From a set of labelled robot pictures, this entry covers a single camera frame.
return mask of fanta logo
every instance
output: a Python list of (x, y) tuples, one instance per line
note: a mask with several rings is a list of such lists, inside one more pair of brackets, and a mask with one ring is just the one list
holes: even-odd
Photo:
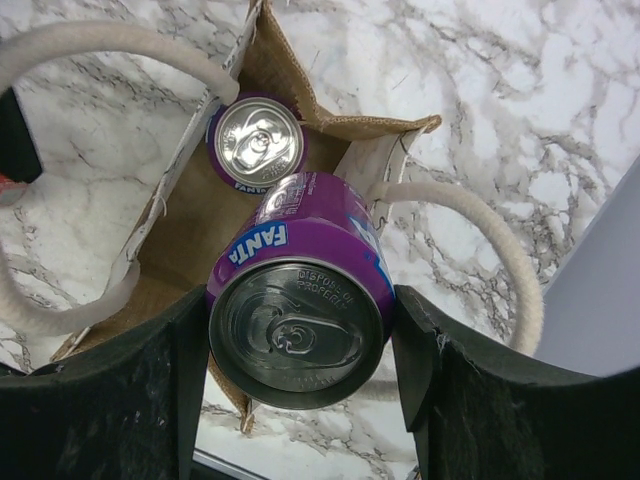
[(257, 225), (241, 236), (232, 246), (227, 258), (236, 267), (256, 256), (265, 247), (281, 247), (289, 243), (287, 225), (281, 222)]
[(351, 215), (347, 215), (347, 216), (349, 217), (351, 224), (358, 231), (358, 234), (360, 235), (360, 237), (369, 244), (369, 246), (374, 252), (376, 252), (376, 259), (375, 259), (376, 270), (378, 270), (378, 273), (380, 273), (382, 278), (384, 278), (384, 281), (387, 283), (387, 286), (389, 287), (389, 289), (391, 290), (391, 293), (395, 298), (393, 282), (391, 281), (391, 275), (389, 274), (389, 269), (387, 267), (387, 264), (382, 258), (382, 248), (380, 247), (380, 241), (378, 240), (378, 236), (374, 232), (367, 229), (365, 225), (360, 223)]
[(242, 183), (236, 182), (233, 186), (236, 190), (240, 190), (244, 193), (255, 193), (258, 195), (262, 195), (263, 193), (267, 193), (268, 188), (262, 187), (248, 187), (247, 185), (243, 185)]

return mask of can rim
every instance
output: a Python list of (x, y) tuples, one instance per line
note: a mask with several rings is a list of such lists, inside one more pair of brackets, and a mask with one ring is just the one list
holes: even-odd
[[(227, 162), (223, 160), (224, 155), (221, 151), (221, 142), (218, 141), (221, 135), (221, 126), (224, 124), (224, 121), (228, 118), (228, 116), (233, 113), (234, 110), (240, 108), (242, 105), (246, 103), (250, 103), (252, 101), (263, 101), (267, 103), (269, 106), (274, 107), (277, 111), (283, 116), (287, 117), (287, 120), (293, 127), (293, 130), (296, 132), (298, 137), (298, 148), (296, 154), (294, 156), (293, 161), (291, 162), (292, 167), (287, 170), (287, 172), (283, 175), (280, 175), (278, 178), (270, 180), (268, 182), (255, 182), (248, 180), (237, 172), (233, 171), (227, 165)], [(219, 166), (219, 168), (230, 177), (230, 179), (234, 182), (238, 182), (247, 187), (253, 188), (269, 188), (276, 184), (279, 180), (287, 175), (291, 175), (297, 173), (302, 168), (302, 164), (304, 158), (307, 154), (308, 142), (307, 142), (307, 134), (306, 130), (300, 125), (300, 114), (295, 110), (289, 107), (285, 102), (276, 98), (273, 95), (266, 95), (263, 93), (244, 93), (241, 94), (238, 99), (231, 105), (227, 107), (221, 107), (215, 115), (213, 115), (209, 121), (208, 136), (209, 136), (209, 144), (210, 144), (210, 152), (213, 157), (215, 157), (215, 164)]]
[[(229, 295), (229, 292), (233, 291), (232, 287), (235, 287), (246, 277), (246, 275), (257, 269), (264, 268), (266, 266), (275, 266), (278, 264), (290, 264), (292, 262), (328, 268), (335, 273), (342, 275), (347, 281), (352, 282), (362, 293), (365, 294), (365, 297), (368, 300), (367, 303), (369, 309), (378, 318), (378, 322), (376, 322), (377, 328), (374, 326), (376, 331), (372, 332), (373, 341), (364, 355), (362, 355), (362, 358), (358, 361), (358, 364), (345, 377), (321, 390), (310, 392), (291, 392), (262, 383), (260, 380), (252, 377), (235, 364), (231, 359), (231, 355), (227, 352), (228, 347), (223, 345), (222, 342), (219, 341), (218, 337), (218, 327), (221, 322), (216, 321), (216, 313), (219, 312), (219, 309), (216, 309), (216, 306), (219, 305), (219, 301), (221, 299), (224, 299)], [(237, 278), (233, 279), (232, 282), (225, 285), (215, 299), (209, 315), (208, 333), (211, 354), (220, 367), (220, 370), (229, 378), (229, 380), (231, 380), (232, 383), (245, 392), (249, 397), (255, 398), (261, 403), (290, 410), (322, 408), (351, 396), (374, 374), (380, 363), (380, 359), (382, 358), (384, 345), (386, 343), (386, 339), (383, 339), (385, 329), (382, 322), (382, 316), (370, 292), (348, 272), (344, 272), (342, 269), (336, 268), (334, 265), (327, 262), (308, 257), (273, 258), (263, 262), (258, 262), (243, 271)]]

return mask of jute bag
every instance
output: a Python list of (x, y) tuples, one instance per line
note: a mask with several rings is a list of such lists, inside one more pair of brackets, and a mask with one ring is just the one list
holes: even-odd
[[(250, 2), (244, 29), (223, 66), (239, 78), (243, 89), (270, 93), (294, 105), (310, 129), (305, 168), (335, 171), (360, 193), (375, 181), (398, 181), (411, 143), (441, 122), (437, 115), (402, 121), (336, 116), (322, 108), (267, 1)], [(215, 98), (205, 95), (152, 201), (114, 263), (111, 284), (124, 276), (133, 259), (140, 260), (142, 274), (129, 304), (90, 331), (71, 336), (52, 360), (88, 350), (152, 318), (195, 285), (205, 283), (226, 244), (259, 203), (260, 198), (224, 184), (199, 145), (207, 120), (219, 107)], [(382, 228), (388, 207), (376, 206), (373, 213)], [(241, 430), (249, 432), (254, 421), (251, 401), (220, 372), (212, 357), (209, 369), (238, 410)]]

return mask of pull tab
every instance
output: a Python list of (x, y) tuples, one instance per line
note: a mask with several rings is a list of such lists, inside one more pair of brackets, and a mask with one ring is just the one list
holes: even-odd
[[(266, 118), (260, 118), (259, 115), (265, 115)], [(257, 109), (247, 117), (242, 126), (242, 140), (233, 149), (232, 156), (245, 174), (254, 174), (266, 168), (291, 146), (291, 138), (282, 134), (277, 122), (269, 118), (269, 115), (272, 113), (268, 109)]]
[(327, 367), (350, 363), (360, 347), (359, 335), (337, 322), (299, 314), (273, 320), (267, 340), (284, 357)]

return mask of gray surface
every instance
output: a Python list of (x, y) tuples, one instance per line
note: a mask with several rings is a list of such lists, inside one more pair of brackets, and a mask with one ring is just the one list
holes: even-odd
[(640, 159), (545, 293), (536, 358), (592, 375), (640, 365)]

